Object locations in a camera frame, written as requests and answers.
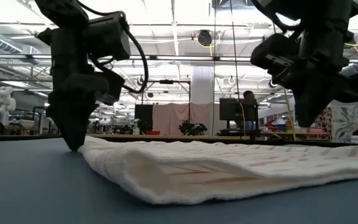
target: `black monitor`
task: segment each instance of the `black monitor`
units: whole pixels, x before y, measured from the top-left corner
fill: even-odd
[[[141,119],[153,125],[153,105],[135,105],[135,119]]]
[[[219,119],[221,121],[243,121],[242,108],[244,109],[244,116],[246,121],[259,121],[258,118],[258,103],[255,99],[245,100],[240,99],[240,102],[234,98],[220,98],[219,99]]]

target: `folded towel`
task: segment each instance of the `folded towel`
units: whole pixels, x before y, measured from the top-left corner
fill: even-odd
[[[79,150],[97,173],[153,204],[193,205],[358,178],[358,146],[108,142]]]

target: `white robot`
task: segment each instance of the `white robot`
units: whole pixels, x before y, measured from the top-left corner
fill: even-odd
[[[16,100],[11,98],[12,87],[0,87],[0,122],[3,125],[9,124],[9,112],[16,109]]]

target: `column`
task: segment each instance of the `column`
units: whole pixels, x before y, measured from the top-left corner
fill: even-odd
[[[214,71],[212,67],[195,66],[191,74],[192,103],[212,103],[214,101]]]

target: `blue table surface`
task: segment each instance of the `blue table surface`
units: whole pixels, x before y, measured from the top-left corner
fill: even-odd
[[[358,180],[245,200],[155,206],[92,171],[62,139],[0,142],[0,223],[358,224]]]

